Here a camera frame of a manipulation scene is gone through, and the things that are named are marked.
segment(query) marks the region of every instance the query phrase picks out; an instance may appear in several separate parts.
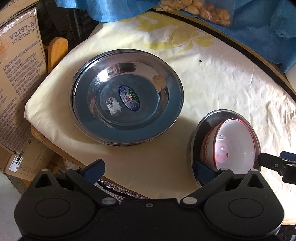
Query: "metal bowl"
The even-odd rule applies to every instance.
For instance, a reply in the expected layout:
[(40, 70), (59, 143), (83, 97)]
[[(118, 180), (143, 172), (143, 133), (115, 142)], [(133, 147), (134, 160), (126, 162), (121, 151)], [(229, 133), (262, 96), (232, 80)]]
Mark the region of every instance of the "metal bowl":
[(191, 141), (190, 147), (190, 160), (191, 164), (194, 164), (195, 161), (200, 160), (200, 150), (202, 146), (202, 142), (207, 135), (207, 133), (215, 126), (220, 124), (221, 122), (230, 119), (230, 118), (237, 118), (243, 121), (247, 127), (249, 128), (251, 135), (254, 140), (255, 144), (255, 164), (254, 168), (260, 170), (260, 166), (258, 164), (258, 155), (261, 153), (261, 147), (258, 140), (258, 137), (250, 125), (250, 123), (242, 117), (240, 114), (232, 111), (232, 110), (214, 110), (211, 113), (207, 114), (198, 124)]
[(164, 133), (179, 116), (183, 100), (174, 70), (160, 58), (132, 49), (88, 61), (75, 75), (70, 93), (76, 125), (92, 139), (117, 146)]

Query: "brown cardboard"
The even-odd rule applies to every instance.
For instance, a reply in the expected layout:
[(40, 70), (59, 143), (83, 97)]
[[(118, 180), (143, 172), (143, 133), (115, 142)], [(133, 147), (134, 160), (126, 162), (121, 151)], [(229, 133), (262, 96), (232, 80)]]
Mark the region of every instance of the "brown cardboard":
[(0, 10), (0, 26), (39, 0), (11, 0)]
[(36, 8), (0, 28), (0, 169), (26, 180), (54, 154), (24, 118), (26, 102), (46, 77), (44, 56)]

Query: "white bowl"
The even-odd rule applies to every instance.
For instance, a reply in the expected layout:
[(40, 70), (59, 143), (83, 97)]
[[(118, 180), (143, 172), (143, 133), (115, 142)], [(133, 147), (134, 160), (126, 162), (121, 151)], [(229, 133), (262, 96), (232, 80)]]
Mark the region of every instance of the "white bowl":
[(226, 167), (246, 174), (255, 162), (254, 140), (247, 125), (232, 118), (210, 130), (202, 143), (201, 159), (216, 169)]

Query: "plastic bag of peanuts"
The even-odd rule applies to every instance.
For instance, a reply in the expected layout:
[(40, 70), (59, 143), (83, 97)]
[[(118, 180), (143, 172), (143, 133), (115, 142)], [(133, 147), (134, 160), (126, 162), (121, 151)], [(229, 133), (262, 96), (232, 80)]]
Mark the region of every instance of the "plastic bag of peanuts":
[(156, 10), (181, 10), (212, 23), (229, 26), (234, 7), (235, 0), (161, 0)]

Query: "bowl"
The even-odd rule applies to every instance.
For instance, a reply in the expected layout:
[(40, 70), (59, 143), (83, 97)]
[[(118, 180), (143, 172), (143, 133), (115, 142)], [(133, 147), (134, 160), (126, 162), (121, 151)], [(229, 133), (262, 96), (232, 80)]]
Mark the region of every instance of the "bowl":
[(119, 49), (84, 64), (73, 78), (74, 122), (90, 138), (128, 146), (152, 140), (173, 125), (184, 100), (175, 71), (153, 54)]
[(190, 142), (190, 160), (193, 168), (193, 173), (196, 179), (198, 179), (198, 170), (196, 169), (195, 162), (202, 161), (200, 158), (200, 153), (202, 149), (203, 140), (205, 139), (206, 135), (217, 125), (231, 118), (237, 118), (241, 120), (249, 128), (255, 144), (254, 169), (261, 170), (261, 167), (259, 166), (257, 161), (258, 156), (261, 153), (260, 142), (251, 124), (242, 115), (236, 113), (235, 111), (220, 109), (214, 110), (208, 113), (206, 116), (204, 116), (192, 134), (192, 139)]
[(216, 169), (246, 174), (255, 161), (255, 144), (247, 125), (236, 118), (217, 125), (203, 141), (201, 158)]

